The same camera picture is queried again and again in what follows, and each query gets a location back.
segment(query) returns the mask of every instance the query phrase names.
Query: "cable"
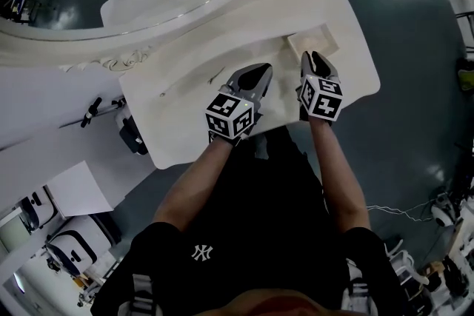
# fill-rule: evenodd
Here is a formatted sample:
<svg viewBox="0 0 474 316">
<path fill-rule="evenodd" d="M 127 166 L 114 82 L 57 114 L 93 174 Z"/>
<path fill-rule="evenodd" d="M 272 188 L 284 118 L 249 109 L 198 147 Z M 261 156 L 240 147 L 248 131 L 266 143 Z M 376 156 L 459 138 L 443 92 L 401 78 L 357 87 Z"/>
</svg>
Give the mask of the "cable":
<svg viewBox="0 0 474 316">
<path fill-rule="evenodd" d="M 429 203 L 432 203 L 433 201 L 427 201 L 425 203 L 419 204 L 418 206 L 414 206 L 412 208 L 407 209 L 406 211 L 402 211 L 401 209 L 398 208 L 390 208 L 389 206 L 367 206 L 367 209 L 369 211 L 372 211 L 374 209 L 378 209 L 379 211 L 383 211 L 386 213 L 390 213 L 391 215 L 405 215 L 407 216 L 410 220 L 415 221 L 415 222 L 426 222 L 426 221 L 431 221 L 433 218 L 413 218 L 412 216 L 408 215 L 409 211 L 413 211 L 414 209 L 417 209 L 421 206 L 426 206 Z"/>
</svg>

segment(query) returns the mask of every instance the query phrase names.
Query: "person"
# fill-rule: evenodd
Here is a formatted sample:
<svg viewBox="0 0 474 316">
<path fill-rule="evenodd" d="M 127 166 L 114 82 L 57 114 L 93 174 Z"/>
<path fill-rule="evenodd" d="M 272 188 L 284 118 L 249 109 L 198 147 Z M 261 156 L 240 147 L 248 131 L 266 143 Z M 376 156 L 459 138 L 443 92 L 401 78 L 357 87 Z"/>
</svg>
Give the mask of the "person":
<svg viewBox="0 0 474 316">
<path fill-rule="evenodd" d="M 400 283 L 338 139 L 326 121 L 309 123 L 322 185 L 286 127 L 264 134 L 267 160 L 251 139 L 234 147 L 216 137 L 133 240 L 92 314 L 117 315 L 134 300 L 135 275 L 149 275 L 165 316 L 359 315 L 339 310 L 349 259 L 378 314 L 402 315 Z"/>
</svg>

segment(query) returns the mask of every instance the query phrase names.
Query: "black t-shirt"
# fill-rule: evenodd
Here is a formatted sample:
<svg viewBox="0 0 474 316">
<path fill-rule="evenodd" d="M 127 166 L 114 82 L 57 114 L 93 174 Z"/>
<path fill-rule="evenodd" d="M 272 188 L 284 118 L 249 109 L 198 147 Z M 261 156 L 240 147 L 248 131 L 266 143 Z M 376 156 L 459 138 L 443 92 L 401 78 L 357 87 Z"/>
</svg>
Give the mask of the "black t-shirt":
<svg viewBox="0 0 474 316">
<path fill-rule="evenodd" d="M 133 298 L 132 274 L 152 278 L 165 316 L 196 315 L 247 290 L 272 288 L 339 309 L 350 282 L 346 258 L 362 271 L 378 313 L 401 315 L 400 285 L 384 244 L 363 228 L 337 233 L 310 168 L 260 160 L 240 172 L 228 166 L 185 233 L 155 223 L 133 240 L 98 293 L 94 315 L 116 315 Z"/>
</svg>

